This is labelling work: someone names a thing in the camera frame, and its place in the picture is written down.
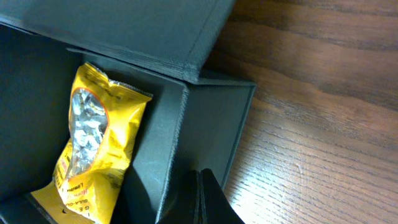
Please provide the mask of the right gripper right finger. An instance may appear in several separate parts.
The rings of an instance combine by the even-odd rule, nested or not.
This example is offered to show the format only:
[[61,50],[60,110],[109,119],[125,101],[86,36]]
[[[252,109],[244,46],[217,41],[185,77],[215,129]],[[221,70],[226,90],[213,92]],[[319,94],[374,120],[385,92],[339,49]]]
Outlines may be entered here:
[[201,222],[205,224],[244,224],[226,199],[211,169],[200,172]]

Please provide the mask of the yellow Hacks candy bag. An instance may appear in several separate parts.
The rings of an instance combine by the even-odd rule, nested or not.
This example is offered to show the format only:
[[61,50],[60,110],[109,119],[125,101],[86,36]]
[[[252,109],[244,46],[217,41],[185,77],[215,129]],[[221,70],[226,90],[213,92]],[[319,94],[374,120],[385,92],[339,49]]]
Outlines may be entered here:
[[29,197],[50,223],[109,223],[152,95],[117,82],[90,63],[72,85],[70,139],[52,181]]

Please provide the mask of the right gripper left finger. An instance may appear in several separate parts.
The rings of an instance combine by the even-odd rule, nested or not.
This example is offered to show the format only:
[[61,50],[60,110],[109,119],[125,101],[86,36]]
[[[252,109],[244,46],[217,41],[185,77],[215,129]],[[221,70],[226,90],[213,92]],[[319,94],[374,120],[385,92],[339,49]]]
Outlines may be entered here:
[[171,208],[158,224],[198,224],[199,205],[199,172],[191,170],[182,177]]

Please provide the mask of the black box with hinged lid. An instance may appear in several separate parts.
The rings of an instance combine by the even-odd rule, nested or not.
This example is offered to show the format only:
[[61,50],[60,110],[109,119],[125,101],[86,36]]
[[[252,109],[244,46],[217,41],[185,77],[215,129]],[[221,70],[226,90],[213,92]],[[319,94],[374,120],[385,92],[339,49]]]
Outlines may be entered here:
[[2,223],[241,223],[252,82],[205,70],[233,1],[3,0]]

